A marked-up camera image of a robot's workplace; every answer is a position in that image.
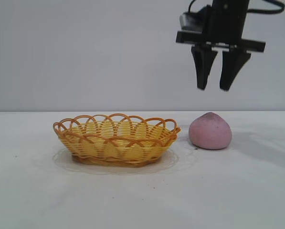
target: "pink object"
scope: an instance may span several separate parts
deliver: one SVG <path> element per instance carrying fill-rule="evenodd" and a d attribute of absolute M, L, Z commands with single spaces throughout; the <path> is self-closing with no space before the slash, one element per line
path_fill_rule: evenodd
<path fill-rule="evenodd" d="M 232 131 L 224 119 L 209 112 L 191 123 L 189 139 L 200 148 L 223 149 L 231 142 Z"/>

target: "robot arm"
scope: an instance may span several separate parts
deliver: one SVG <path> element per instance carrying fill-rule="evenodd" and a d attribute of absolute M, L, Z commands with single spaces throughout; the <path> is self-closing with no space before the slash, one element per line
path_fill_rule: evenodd
<path fill-rule="evenodd" d="M 213 47 L 228 49 L 223 51 L 223 66 L 220 88 L 228 91 L 241 68 L 250 59 L 251 52 L 264 52 L 265 42 L 242 39 L 247 13 L 276 14 L 285 5 L 276 0 L 264 0 L 279 6 L 278 10 L 248 9 L 250 0 L 213 0 L 198 12 L 188 12 L 180 16 L 181 31 L 176 42 L 191 44 L 191 52 L 196 67 L 197 87 L 205 90 L 208 76 L 217 55 Z"/>

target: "yellow basket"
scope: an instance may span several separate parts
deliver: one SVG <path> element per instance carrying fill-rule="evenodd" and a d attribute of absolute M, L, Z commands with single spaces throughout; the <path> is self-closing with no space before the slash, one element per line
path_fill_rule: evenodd
<path fill-rule="evenodd" d="M 172 130 L 166 128 L 167 123 L 173 124 Z M 125 114 L 66 118 L 54 123 L 53 129 L 73 160 L 123 167 L 141 167 L 158 161 L 180 131 L 173 119 L 143 119 Z"/>

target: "woven basket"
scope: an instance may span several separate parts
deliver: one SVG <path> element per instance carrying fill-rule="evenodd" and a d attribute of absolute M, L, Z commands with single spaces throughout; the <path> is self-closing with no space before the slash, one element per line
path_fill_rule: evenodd
<path fill-rule="evenodd" d="M 166 128 L 167 123 L 173 124 L 172 130 Z M 125 114 L 81 115 L 54 123 L 53 128 L 73 160 L 122 167 L 141 167 L 158 161 L 180 131 L 173 119 L 143 119 Z"/>

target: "pink ball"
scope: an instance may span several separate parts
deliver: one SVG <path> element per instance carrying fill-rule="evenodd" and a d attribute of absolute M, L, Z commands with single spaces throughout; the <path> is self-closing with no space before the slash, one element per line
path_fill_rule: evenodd
<path fill-rule="evenodd" d="M 200 148 L 223 149 L 230 144 L 232 131 L 224 119 L 209 112 L 191 123 L 189 139 Z"/>

